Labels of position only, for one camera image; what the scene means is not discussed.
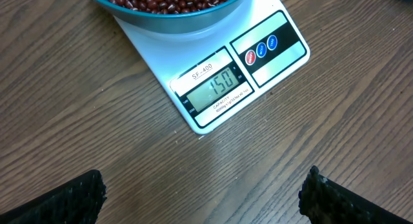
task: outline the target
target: bowl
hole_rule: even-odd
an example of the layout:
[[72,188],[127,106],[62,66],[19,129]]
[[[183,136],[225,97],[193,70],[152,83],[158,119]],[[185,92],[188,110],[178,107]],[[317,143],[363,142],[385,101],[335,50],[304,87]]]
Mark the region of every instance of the bowl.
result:
[[151,32],[183,34],[204,29],[233,12],[243,0],[229,0],[205,10],[186,14],[151,14],[130,10],[108,0],[94,0],[122,21]]

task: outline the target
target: adzuki bean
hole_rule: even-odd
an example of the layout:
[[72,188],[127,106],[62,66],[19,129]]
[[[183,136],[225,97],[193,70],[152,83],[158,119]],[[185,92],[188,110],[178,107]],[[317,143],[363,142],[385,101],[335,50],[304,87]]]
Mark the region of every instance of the adzuki bean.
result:
[[138,12],[152,14],[186,14],[212,8],[229,0],[109,0]]

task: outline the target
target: wood grain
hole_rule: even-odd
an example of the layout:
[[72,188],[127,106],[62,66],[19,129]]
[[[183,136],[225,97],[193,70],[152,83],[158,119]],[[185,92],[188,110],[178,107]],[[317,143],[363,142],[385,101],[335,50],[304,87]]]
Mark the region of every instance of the wood grain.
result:
[[282,0],[312,56],[204,138],[91,0],[0,0],[0,213],[91,168],[104,223],[309,223],[323,175],[413,221],[413,5]]

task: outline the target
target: blue button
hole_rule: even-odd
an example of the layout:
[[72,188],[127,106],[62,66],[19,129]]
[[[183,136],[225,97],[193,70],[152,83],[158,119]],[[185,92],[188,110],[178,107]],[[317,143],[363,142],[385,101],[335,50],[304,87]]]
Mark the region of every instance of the blue button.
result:
[[267,46],[265,43],[259,43],[256,52],[258,57],[264,57],[267,54]]
[[272,35],[267,39],[267,46],[269,50],[275,50],[277,48],[278,40],[277,37]]

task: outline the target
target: digital kitchen scale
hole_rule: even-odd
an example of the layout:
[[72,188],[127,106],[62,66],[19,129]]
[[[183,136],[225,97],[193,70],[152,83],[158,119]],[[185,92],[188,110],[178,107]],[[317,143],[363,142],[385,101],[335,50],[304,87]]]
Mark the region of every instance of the digital kitchen scale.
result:
[[223,20],[187,34],[116,20],[198,134],[211,132],[310,58],[280,0],[243,0]]

